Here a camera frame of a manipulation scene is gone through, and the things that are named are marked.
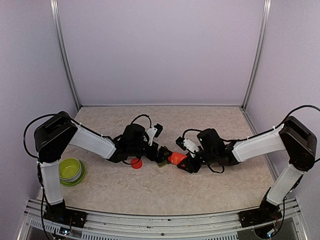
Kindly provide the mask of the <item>green weekly pill organizer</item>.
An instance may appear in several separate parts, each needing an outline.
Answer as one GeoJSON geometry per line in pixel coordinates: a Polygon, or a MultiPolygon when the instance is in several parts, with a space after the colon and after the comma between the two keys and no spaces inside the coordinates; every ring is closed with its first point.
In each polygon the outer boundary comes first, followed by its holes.
{"type": "Polygon", "coordinates": [[[159,168],[170,164],[170,162],[168,161],[168,157],[159,157],[159,152],[157,154],[156,163],[159,168]]]}

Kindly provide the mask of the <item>red pill bottle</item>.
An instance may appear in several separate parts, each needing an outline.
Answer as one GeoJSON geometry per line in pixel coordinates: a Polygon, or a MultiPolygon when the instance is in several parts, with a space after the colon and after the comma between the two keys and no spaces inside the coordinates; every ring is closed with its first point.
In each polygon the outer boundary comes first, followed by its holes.
{"type": "Polygon", "coordinates": [[[185,158],[187,158],[187,155],[179,153],[179,152],[173,152],[169,157],[168,161],[173,165],[180,164],[185,158]]]}

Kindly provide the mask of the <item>red bottle cap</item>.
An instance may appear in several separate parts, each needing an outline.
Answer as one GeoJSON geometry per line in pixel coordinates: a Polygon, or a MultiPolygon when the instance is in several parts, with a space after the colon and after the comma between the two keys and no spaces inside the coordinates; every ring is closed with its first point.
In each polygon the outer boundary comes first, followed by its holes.
{"type": "Polygon", "coordinates": [[[135,157],[135,158],[131,159],[130,165],[131,165],[131,167],[133,169],[137,170],[137,169],[140,169],[143,166],[143,161],[142,161],[141,158],[135,157]]]}

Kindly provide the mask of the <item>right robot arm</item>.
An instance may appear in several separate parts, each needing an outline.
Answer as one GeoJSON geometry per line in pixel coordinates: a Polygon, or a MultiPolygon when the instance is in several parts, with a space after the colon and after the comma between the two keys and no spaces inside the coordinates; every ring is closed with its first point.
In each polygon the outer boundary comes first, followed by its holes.
{"type": "Polygon", "coordinates": [[[268,221],[275,214],[275,207],[316,162],[317,137],[294,116],[287,117],[271,130],[244,140],[225,141],[214,128],[201,130],[197,138],[200,146],[184,136],[179,137],[176,144],[188,154],[184,157],[172,156],[170,160],[188,173],[197,173],[201,166],[234,166],[269,153],[287,152],[288,165],[267,191],[263,205],[255,212],[260,222],[268,221]]]}

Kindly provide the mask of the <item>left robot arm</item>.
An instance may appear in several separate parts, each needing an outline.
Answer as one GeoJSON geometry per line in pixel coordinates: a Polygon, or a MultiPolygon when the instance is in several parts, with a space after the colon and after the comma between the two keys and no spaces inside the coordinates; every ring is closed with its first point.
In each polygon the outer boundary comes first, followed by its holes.
{"type": "Polygon", "coordinates": [[[49,120],[34,132],[40,182],[50,214],[63,223],[70,218],[61,193],[59,161],[68,146],[74,146],[100,156],[112,163],[125,162],[129,157],[142,157],[161,164],[172,154],[154,141],[163,130],[160,124],[145,128],[135,122],[122,134],[112,138],[101,135],[72,119],[65,111],[49,114],[49,120]]]}

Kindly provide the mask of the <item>green plate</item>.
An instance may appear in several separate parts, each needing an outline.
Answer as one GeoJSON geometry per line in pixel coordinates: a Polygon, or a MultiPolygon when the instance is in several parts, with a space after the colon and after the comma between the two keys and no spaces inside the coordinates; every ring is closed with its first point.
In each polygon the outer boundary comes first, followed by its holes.
{"type": "Polygon", "coordinates": [[[79,184],[84,179],[85,175],[86,175],[86,167],[84,163],[80,161],[80,169],[74,177],[70,179],[60,179],[59,181],[65,187],[72,187],[79,184]]]}

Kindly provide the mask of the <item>green bowl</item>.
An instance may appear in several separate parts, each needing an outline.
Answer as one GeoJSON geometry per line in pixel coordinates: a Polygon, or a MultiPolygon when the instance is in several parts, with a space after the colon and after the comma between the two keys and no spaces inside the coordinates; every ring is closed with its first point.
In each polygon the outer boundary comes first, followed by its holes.
{"type": "Polygon", "coordinates": [[[76,158],[66,158],[59,163],[59,178],[68,180],[74,177],[80,170],[80,161],[76,158]]]}

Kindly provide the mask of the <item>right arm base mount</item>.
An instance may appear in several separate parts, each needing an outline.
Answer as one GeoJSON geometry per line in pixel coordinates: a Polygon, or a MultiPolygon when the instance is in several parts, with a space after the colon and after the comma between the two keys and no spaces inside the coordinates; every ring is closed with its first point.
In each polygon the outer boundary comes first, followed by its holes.
{"type": "Polygon", "coordinates": [[[275,209],[259,207],[251,210],[245,210],[239,212],[238,216],[242,228],[272,222],[283,217],[278,207],[275,209]]]}

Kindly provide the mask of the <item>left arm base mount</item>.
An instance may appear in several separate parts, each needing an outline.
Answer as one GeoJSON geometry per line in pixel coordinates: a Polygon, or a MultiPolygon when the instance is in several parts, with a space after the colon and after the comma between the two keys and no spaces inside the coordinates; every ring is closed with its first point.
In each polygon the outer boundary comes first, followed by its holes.
{"type": "Polygon", "coordinates": [[[54,223],[83,229],[86,223],[87,213],[69,208],[47,209],[43,214],[43,218],[54,223]]]}

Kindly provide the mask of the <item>front aluminium rail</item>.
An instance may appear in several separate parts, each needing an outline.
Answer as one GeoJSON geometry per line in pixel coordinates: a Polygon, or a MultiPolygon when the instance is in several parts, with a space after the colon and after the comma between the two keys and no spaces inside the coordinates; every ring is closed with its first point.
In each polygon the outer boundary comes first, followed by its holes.
{"type": "Polygon", "coordinates": [[[266,234],[272,240],[307,240],[298,203],[287,200],[278,220],[243,225],[238,210],[192,215],[134,215],[85,210],[82,227],[41,219],[41,202],[31,199],[22,215],[18,240],[245,240],[266,234]]]}

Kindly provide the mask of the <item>right aluminium frame post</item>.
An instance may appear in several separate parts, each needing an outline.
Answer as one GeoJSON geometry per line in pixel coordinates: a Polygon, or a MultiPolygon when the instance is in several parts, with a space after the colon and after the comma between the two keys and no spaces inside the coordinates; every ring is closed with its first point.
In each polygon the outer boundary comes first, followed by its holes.
{"type": "Polygon", "coordinates": [[[260,30],[258,35],[257,47],[256,47],[254,59],[253,59],[252,69],[250,72],[249,82],[248,82],[244,99],[241,105],[244,111],[246,111],[249,106],[249,102],[254,90],[257,74],[259,71],[259,66],[260,66],[262,55],[263,55],[263,48],[264,48],[265,38],[267,34],[267,29],[268,29],[269,18],[270,18],[271,4],[272,4],[271,0],[265,0],[263,2],[262,19],[261,19],[260,30]]]}

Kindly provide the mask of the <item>aluminium frame post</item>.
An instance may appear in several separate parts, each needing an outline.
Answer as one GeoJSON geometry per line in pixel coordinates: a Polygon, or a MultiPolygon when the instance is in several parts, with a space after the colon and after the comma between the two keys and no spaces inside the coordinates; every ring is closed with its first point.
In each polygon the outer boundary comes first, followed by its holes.
{"type": "Polygon", "coordinates": [[[254,90],[257,74],[259,71],[259,66],[260,66],[262,55],[263,55],[263,48],[264,48],[265,38],[267,34],[267,29],[268,29],[269,18],[270,18],[271,4],[272,4],[271,0],[265,0],[263,2],[262,19],[261,19],[260,30],[258,35],[257,47],[256,47],[254,59],[253,59],[252,69],[250,72],[249,82],[248,82],[244,99],[241,105],[244,111],[246,111],[249,106],[249,102],[254,90]]]}
{"type": "Polygon", "coordinates": [[[70,67],[70,63],[69,63],[69,59],[68,59],[68,55],[67,55],[58,1],[57,0],[50,0],[50,8],[51,8],[53,24],[55,27],[59,52],[60,52],[60,56],[61,56],[61,60],[62,60],[62,64],[63,64],[63,69],[64,69],[64,72],[66,75],[67,84],[70,89],[71,97],[72,97],[73,103],[75,105],[75,108],[77,111],[79,111],[81,109],[82,105],[81,105],[80,98],[79,98],[79,95],[78,95],[78,92],[76,89],[75,81],[73,79],[73,75],[72,75],[72,71],[71,71],[71,67],[70,67]]]}

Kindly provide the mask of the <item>left aluminium frame post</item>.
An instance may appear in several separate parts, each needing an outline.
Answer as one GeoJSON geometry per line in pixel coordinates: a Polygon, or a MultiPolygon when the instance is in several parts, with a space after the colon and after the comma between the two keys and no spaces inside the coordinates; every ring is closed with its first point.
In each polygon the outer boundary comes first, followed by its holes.
{"type": "Polygon", "coordinates": [[[81,109],[82,105],[81,105],[80,98],[79,98],[79,95],[78,95],[78,92],[76,89],[75,81],[73,79],[73,75],[72,75],[72,71],[71,71],[71,67],[70,67],[70,63],[69,63],[69,59],[68,59],[68,55],[67,55],[58,1],[57,0],[50,0],[50,8],[51,8],[53,24],[55,27],[59,52],[60,52],[60,56],[61,56],[61,60],[62,60],[62,64],[63,64],[63,69],[64,69],[64,72],[66,75],[67,84],[70,89],[71,97],[72,97],[73,103],[75,105],[75,108],[77,111],[79,111],[81,109]]]}

